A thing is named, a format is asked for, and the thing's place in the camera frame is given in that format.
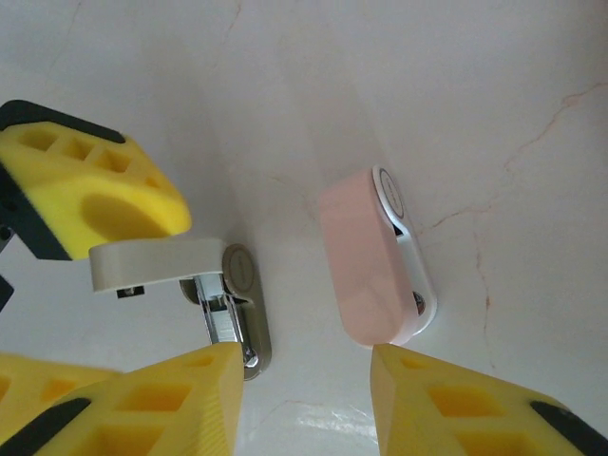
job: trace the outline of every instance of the pink plastic cover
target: pink plastic cover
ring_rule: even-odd
[[[405,343],[416,332],[418,312],[371,170],[325,191],[320,198],[320,216],[347,334],[365,346]]]

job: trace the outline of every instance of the black rubber edge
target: black rubber edge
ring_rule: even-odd
[[[14,291],[15,289],[0,275],[0,312],[2,312],[4,306],[7,305],[7,302],[9,302]]]
[[[90,405],[79,397],[43,411],[0,446],[0,456],[33,456]]]
[[[530,407],[584,456],[608,455],[608,440],[570,410],[543,401],[532,401]]]
[[[0,163],[0,219],[24,241],[35,257],[71,259],[2,163]]]
[[[83,121],[36,103],[11,100],[0,106],[0,131],[12,125],[35,124],[37,122],[53,122],[113,143],[123,144],[126,141],[124,136],[116,130]]]

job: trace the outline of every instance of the white marble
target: white marble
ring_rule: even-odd
[[[110,3],[0,0],[0,87],[134,137],[196,233],[255,252],[275,353],[238,455],[377,454],[370,353],[342,332],[315,206],[376,162],[440,298],[408,345],[608,433],[606,2]],[[93,296],[86,262],[19,241],[0,274],[2,351],[130,370],[207,343],[175,285]]]

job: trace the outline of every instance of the yellow foam pad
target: yellow foam pad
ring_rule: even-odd
[[[229,456],[243,388],[238,343],[215,344],[78,389],[91,401],[37,456]]]
[[[382,456],[580,456],[530,407],[555,399],[392,345],[373,348]]]
[[[138,145],[52,123],[0,131],[0,164],[69,257],[99,244],[187,231],[180,192]]]
[[[116,375],[113,370],[0,353],[0,444],[62,396]]]

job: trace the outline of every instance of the marble surface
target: marble surface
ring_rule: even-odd
[[[608,4],[0,0],[5,100],[134,137],[197,235],[246,242],[274,359],[237,455],[377,454],[316,198],[380,162],[437,288],[408,346],[555,395],[608,433]],[[0,257],[0,350],[123,370],[207,344],[176,285],[92,295],[86,262]]]

